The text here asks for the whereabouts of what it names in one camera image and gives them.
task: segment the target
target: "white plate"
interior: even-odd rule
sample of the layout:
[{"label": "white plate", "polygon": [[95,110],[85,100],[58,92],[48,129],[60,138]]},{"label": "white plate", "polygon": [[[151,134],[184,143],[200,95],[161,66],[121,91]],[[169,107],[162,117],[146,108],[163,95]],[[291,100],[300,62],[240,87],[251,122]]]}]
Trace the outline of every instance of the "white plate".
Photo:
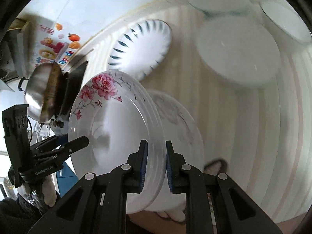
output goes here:
[{"label": "white plate", "polygon": [[294,40],[301,44],[311,42],[308,27],[294,10],[276,2],[263,2],[261,8],[275,25]]},{"label": "white plate", "polygon": [[[147,90],[147,92],[157,107],[165,139],[172,142],[174,152],[182,154],[186,163],[203,170],[205,164],[204,144],[192,116],[183,105],[166,93],[156,90]],[[170,210],[183,202],[185,202],[185,194],[172,194],[166,175],[160,193],[146,210]]]},{"label": "white plate", "polygon": [[166,169],[166,145],[156,107],[143,86],[121,71],[98,74],[78,94],[68,140],[88,137],[88,147],[71,155],[78,178],[111,172],[148,141],[143,192],[128,194],[127,213],[145,209],[158,195]]},{"label": "white plate", "polygon": [[271,34],[248,17],[224,16],[204,22],[196,47],[212,70],[240,85],[267,83],[281,66]]},{"label": "white plate", "polygon": [[108,59],[108,69],[142,80],[164,59],[171,40],[171,29],[164,21],[144,20],[118,39]]},{"label": "white plate", "polygon": [[194,8],[209,14],[243,13],[250,5],[249,0],[188,0]]}]

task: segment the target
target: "pink rose print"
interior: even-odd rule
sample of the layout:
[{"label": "pink rose print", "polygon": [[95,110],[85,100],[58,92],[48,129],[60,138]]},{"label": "pink rose print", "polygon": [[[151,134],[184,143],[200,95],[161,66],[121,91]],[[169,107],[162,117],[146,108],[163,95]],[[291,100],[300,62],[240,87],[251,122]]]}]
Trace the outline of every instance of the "pink rose print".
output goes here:
[{"label": "pink rose print", "polygon": [[94,90],[92,87],[89,87],[85,85],[82,90],[80,91],[79,98],[83,99],[83,101],[86,101],[87,99],[93,99]]},{"label": "pink rose print", "polygon": [[92,87],[97,90],[100,97],[104,97],[106,100],[117,94],[117,88],[114,85],[114,78],[108,73],[100,74],[92,78]]},{"label": "pink rose print", "polygon": [[74,113],[77,116],[77,120],[79,120],[82,117],[82,115],[80,113],[81,113],[80,110],[78,110],[78,112]]}]

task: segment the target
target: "floral plate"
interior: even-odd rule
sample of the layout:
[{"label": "floral plate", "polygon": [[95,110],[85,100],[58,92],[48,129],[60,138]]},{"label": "floral plate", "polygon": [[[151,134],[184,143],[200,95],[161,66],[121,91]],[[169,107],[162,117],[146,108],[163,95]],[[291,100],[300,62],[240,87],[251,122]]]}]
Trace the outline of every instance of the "floral plate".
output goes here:
[{"label": "floral plate", "polygon": [[71,155],[78,178],[86,173],[111,172],[148,141],[145,185],[141,194],[128,194],[127,213],[145,209],[158,195],[166,169],[166,145],[157,109],[135,79],[108,71],[89,80],[71,110],[68,140],[88,137],[88,147]]}]

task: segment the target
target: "white wall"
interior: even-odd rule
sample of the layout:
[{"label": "white wall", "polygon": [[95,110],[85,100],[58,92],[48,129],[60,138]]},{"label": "white wall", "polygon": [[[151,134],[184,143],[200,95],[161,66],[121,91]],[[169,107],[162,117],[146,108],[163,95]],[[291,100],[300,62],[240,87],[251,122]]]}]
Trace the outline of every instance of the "white wall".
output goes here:
[{"label": "white wall", "polygon": [[[53,29],[55,23],[61,23],[66,35],[78,34],[81,37],[79,42],[83,44],[122,15],[151,1],[153,0],[32,0],[19,17],[31,20],[36,29],[39,25]],[[59,41],[57,33],[52,38]],[[40,56],[38,51],[43,48],[40,44],[42,32],[33,32],[32,40],[30,70]]]},{"label": "white wall", "polygon": [[[2,111],[5,109],[13,106],[13,105],[20,105],[24,104],[24,92],[21,92],[18,90],[18,80],[8,83],[8,85],[15,91],[7,91],[7,90],[0,90],[0,151],[7,151],[7,147],[5,145],[4,140],[4,129],[2,125]],[[27,81],[24,81],[22,84],[22,88],[25,89],[27,84]],[[35,126],[35,121],[31,118],[29,118],[31,121],[32,127]]]},{"label": "white wall", "polygon": [[6,177],[9,171],[11,162],[8,156],[0,155],[0,177]]}]

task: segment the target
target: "stainless steel pot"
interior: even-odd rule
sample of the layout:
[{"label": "stainless steel pot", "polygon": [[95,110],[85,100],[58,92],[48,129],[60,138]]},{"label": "stainless steel pot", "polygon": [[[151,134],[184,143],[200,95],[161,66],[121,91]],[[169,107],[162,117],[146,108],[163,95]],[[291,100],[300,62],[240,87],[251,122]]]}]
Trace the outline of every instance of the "stainless steel pot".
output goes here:
[{"label": "stainless steel pot", "polygon": [[28,80],[24,102],[29,104],[28,115],[34,120],[47,122],[60,108],[63,95],[65,77],[57,63],[42,63],[30,76],[23,77],[19,84],[19,91],[24,80]]}]

